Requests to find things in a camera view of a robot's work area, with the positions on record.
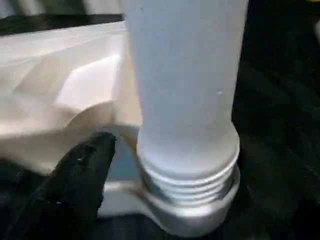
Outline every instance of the beige plastic part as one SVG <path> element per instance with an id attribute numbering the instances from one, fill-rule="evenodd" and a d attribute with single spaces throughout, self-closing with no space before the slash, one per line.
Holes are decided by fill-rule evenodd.
<path id="1" fill-rule="evenodd" d="M 134 141 L 141 122 L 123 22 L 0 38 L 0 156 L 48 174 L 98 126 Z"/>

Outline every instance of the threaded end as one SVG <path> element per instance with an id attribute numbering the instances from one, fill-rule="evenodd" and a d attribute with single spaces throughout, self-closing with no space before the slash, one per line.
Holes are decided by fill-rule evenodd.
<path id="1" fill-rule="evenodd" d="M 194 180 L 168 178 L 144 165 L 144 179 L 150 191 L 164 201 L 179 206 L 196 206 L 222 199 L 233 184 L 239 147 L 234 158 L 221 171 L 210 177 Z"/>

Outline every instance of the metal bracket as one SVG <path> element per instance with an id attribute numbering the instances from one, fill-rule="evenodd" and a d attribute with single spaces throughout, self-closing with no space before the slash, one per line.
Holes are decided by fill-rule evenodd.
<path id="1" fill-rule="evenodd" d="M 233 170 L 233 183 L 221 199 L 195 206 L 165 202 L 149 191 L 141 175 L 137 157 L 118 136 L 107 180 L 100 218 L 139 213 L 151 218 L 163 230 L 180 237 L 199 237 L 217 228 L 225 219 L 240 183 L 238 167 Z"/>

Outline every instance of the dark floor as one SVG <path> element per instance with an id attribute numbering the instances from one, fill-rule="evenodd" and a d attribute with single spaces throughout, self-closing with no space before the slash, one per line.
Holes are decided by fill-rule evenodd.
<path id="1" fill-rule="evenodd" d="M 0 21 L 0 35 L 120 19 L 11 17 Z M 320 239 L 318 20 L 317 2 L 250 1 L 232 116 L 241 140 L 241 185 L 227 220 L 203 239 Z M 16 186 L 2 184 L 3 196 L 22 189 Z M 178 238 L 132 215 L 97 221 L 90 239 Z"/>

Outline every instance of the white cylinder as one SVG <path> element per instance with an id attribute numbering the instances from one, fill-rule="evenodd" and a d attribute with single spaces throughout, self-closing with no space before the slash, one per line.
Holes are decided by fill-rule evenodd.
<path id="1" fill-rule="evenodd" d="M 180 205 L 228 192 L 239 154 L 231 122 L 247 0 L 123 0 L 149 183 Z"/>

